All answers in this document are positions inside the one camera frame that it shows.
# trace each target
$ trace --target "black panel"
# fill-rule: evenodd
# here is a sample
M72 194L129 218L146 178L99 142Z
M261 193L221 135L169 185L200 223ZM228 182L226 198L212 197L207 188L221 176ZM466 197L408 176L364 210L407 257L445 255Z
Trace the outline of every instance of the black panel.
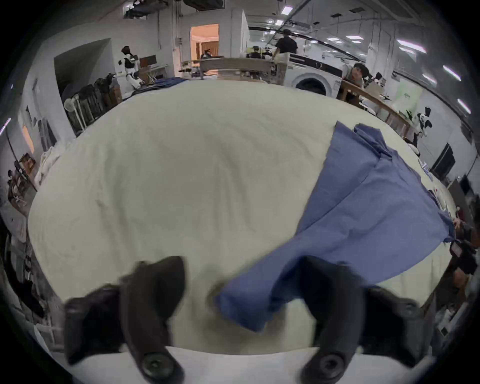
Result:
M316 68L316 69L319 69L321 71L331 73L332 75L338 76L340 78L342 77L342 70L340 70L338 68L335 68L335 67L332 67L331 65L322 63L320 61L310 59L308 57L304 57L304 56L296 55L294 53L290 53L290 61L293 62L293 63L303 64L303 65L306 65L308 67Z
M358 13L358 12L362 12L364 11L364 9L362 7L357 7L357 8L354 8L354 9L351 9L350 12L352 13Z
M224 8L223 0L183 0L183 2L197 11L211 11Z

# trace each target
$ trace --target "table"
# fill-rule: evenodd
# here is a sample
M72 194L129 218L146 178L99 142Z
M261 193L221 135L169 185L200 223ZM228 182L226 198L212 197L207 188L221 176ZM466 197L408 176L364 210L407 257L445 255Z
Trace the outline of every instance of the table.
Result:
M391 115L395 116L397 119L399 119L404 127L406 126L405 132L403 134L403 137L405 138L407 136L408 130L410 129L410 123L403 117L401 116L397 111L392 109L389 105L385 104L383 101L377 99L375 96L369 94L366 90L356 86L355 84L352 84L346 80L342 80L342 84L340 86L340 89L343 89L343 93L341 95L341 100L346 101L347 98L347 93L350 91L351 93L355 93L357 95L363 96L367 99L369 99L371 102L375 103L382 109L386 109L388 111L388 116L386 121L390 118Z
M138 71L138 76L145 82L145 84L154 84L156 77L159 75L161 70L165 70L168 67L168 64L165 65L148 65L146 67L140 68Z
M272 60L265 59L250 59L241 57L221 57L201 59L198 61L200 66L200 77L204 77L204 73L212 69L220 70L237 70L237 71L256 71L270 73L272 65L275 63Z
M194 100L188 113L185 100ZM28 229L46 278L65 301L117 281L139 260L184 255L173 345L245 355L308 347L315 324L301 300L254 334L221 318L205 297L295 234L338 120L378 128L422 184L435 187L387 124L331 97L198 80L126 100L76 139L35 197ZM439 244L382 286L422 305L450 258Z

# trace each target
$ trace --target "window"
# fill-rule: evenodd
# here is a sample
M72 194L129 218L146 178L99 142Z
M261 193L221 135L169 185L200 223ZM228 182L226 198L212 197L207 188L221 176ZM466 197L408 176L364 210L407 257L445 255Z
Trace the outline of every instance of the window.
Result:
M28 129L26 125L22 127L22 134L24 136L25 142L28 145L28 148L30 148L30 152L32 152L33 154L35 149L33 148L33 141L32 141L32 138L30 137L30 134L28 133Z

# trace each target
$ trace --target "blue cloth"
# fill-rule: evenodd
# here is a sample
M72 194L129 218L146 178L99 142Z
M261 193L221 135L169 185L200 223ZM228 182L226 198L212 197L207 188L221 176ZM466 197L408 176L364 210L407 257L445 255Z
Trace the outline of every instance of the blue cloth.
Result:
M139 93L155 91L156 89L170 88L174 85L180 84L187 79L182 79L181 77L171 77L168 79L157 79L154 84L145 85L138 89L135 89L132 92L132 96L138 95Z
M454 236L442 212L379 130L337 122L324 168L296 235L215 297L224 316L260 331L299 298L296 266L306 255L347 263L368 285L411 268Z

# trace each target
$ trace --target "air vent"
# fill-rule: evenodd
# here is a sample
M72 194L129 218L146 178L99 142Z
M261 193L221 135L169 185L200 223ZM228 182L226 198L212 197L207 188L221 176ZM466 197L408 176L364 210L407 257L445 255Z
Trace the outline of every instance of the air vent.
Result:
M358 12L362 12L364 11L364 9L362 7L357 7L357 8L354 8L354 9L351 9L350 12L352 13L358 13Z

